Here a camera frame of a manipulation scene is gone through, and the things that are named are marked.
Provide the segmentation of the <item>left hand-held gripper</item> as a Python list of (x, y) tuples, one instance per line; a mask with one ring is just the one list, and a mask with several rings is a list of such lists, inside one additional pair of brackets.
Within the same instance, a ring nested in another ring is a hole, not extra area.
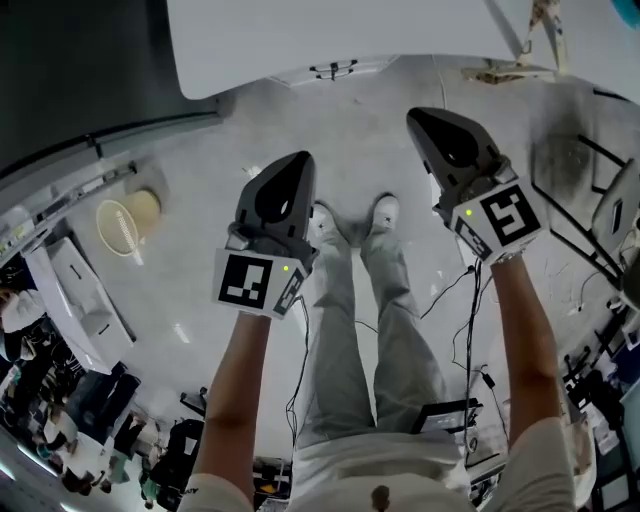
[(214, 258), (213, 301), (282, 319), (312, 272), (309, 242), (316, 166), (308, 151), (268, 165), (243, 188), (228, 239)]

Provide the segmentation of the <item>person's right white shoe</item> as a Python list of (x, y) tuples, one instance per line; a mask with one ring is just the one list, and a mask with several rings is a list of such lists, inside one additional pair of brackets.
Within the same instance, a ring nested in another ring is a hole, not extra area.
[(400, 205), (393, 194), (382, 195), (373, 207), (372, 227), (393, 231), (399, 218)]

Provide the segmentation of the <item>teal soft object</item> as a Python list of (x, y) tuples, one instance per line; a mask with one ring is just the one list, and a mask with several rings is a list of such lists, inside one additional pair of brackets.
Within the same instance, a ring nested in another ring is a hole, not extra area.
[(611, 3), (627, 26), (640, 30), (640, 0), (611, 0)]

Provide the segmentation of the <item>white shelf unit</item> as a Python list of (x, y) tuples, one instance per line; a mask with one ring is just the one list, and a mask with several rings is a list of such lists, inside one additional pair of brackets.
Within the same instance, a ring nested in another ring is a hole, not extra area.
[(79, 204), (136, 173), (136, 163), (130, 161), (49, 199), (34, 212), (18, 205), (0, 215), (0, 267), (16, 254), (35, 250)]

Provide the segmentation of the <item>white marbled board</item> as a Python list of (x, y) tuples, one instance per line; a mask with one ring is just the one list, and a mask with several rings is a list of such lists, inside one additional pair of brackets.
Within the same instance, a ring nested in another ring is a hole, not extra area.
[(24, 256), (45, 309), (58, 333), (85, 370), (109, 374), (112, 365), (102, 360), (91, 345), (80, 318), (63, 291), (51, 259), (44, 247)]

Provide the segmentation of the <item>white drawer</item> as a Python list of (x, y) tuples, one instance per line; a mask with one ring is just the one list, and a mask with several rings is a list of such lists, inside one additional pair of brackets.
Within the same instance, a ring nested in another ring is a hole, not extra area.
[(379, 73), (397, 58), (398, 55), (383, 55), (325, 62), (271, 75), (269, 79), (289, 88), (312, 83), (334, 83), (343, 78)]

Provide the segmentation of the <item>white desk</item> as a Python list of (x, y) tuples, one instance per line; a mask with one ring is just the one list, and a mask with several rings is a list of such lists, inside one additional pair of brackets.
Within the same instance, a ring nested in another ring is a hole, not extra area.
[(453, 55), (564, 71), (640, 105), (640, 28), (613, 0), (560, 0), (557, 26), (531, 30), (534, 0), (167, 0), (183, 95), (203, 99), (334, 61)]

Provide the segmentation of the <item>grey chair black legs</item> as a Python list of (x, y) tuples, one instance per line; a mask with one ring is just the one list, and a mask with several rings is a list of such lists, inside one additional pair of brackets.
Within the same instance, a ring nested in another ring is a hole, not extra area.
[(618, 167), (617, 174), (607, 188), (591, 186), (591, 191), (600, 196), (600, 201), (592, 214), (590, 228), (584, 228), (558, 201), (535, 182), (531, 185), (544, 203), (588, 242), (593, 252), (587, 253), (580, 249), (554, 228), (549, 229), (551, 236), (590, 264), (617, 292), (623, 294), (625, 285), (630, 279), (631, 269), (620, 266), (611, 252), (621, 247), (627, 232), (635, 227), (636, 212), (640, 210), (640, 163), (633, 158), (624, 161), (584, 135), (579, 135), (577, 141)]

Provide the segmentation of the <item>person's grey trousers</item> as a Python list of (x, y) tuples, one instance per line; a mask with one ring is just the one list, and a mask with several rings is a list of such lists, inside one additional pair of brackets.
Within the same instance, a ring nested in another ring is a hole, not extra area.
[(370, 433), (407, 434), (423, 406), (447, 399), (445, 380), (418, 330), (407, 265), (395, 231), (375, 223), (361, 245), (378, 307), (378, 363), (367, 384), (355, 328), (352, 251), (323, 233), (314, 262), (312, 343), (301, 388), (296, 447)]

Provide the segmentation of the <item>grey metal cabinet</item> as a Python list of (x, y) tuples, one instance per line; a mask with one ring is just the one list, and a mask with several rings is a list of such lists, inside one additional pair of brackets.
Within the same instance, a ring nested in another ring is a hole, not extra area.
[(167, 0), (0, 0), (0, 175), (91, 135), (226, 107), (182, 94)]

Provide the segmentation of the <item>person's right forearm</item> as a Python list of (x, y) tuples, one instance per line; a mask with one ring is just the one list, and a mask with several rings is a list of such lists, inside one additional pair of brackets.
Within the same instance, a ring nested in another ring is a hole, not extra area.
[(513, 390), (555, 389), (557, 343), (522, 257), (491, 267)]

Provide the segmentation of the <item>black office chair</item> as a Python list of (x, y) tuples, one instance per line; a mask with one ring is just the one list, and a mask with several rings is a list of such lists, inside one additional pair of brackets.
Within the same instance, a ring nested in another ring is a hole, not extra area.
[(177, 512), (186, 491), (200, 447), (204, 428), (208, 391), (201, 387), (197, 394), (183, 392), (179, 402), (197, 415), (176, 423), (169, 432), (164, 455), (150, 472), (157, 485), (157, 503), (168, 512)]

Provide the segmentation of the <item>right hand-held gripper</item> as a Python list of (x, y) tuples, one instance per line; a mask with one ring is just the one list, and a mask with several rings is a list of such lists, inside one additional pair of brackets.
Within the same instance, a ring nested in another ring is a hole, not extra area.
[(541, 200), (482, 125), (440, 108), (411, 108), (406, 124), (425, 170), (447, 189), (434, 212), (481, 262), (525, 249), (543, 230)]

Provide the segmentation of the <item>person's left forearm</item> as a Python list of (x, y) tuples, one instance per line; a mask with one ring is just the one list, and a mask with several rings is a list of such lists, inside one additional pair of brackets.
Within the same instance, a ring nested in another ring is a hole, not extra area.
[(206, 419), (226, 427), (255, 427), (271, 319), (239, 313), (210, 386)]

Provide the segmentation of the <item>person's white shirt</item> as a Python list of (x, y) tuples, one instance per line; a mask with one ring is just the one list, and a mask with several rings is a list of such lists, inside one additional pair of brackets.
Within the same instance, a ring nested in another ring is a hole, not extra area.
[(469, 488), (456, 445), (433, 435), (364, 434), (298, 451), (285, 512), (576, 512), (560, 420), (540, 420), (516, 440), (482, 509)]

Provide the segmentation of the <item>black tablet screen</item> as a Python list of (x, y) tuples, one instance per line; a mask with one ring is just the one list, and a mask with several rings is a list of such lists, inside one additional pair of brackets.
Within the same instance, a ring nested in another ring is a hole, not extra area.
[(421, 408), (410, 433), (416, 435), (440, 430), (450, 434), (462, 432), (476, 424), (483, 407), (476, 398), (426, 404)]

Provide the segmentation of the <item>cream waste bin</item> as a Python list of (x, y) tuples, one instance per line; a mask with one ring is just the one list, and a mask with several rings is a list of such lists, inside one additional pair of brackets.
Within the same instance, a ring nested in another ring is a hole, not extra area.
[(147, 189), (128, 194), (121, 200), (105, 199), (96, 210), (96, 226), (102, 242), (120, 257), (133, 255), (160, 218), (160, 200)]

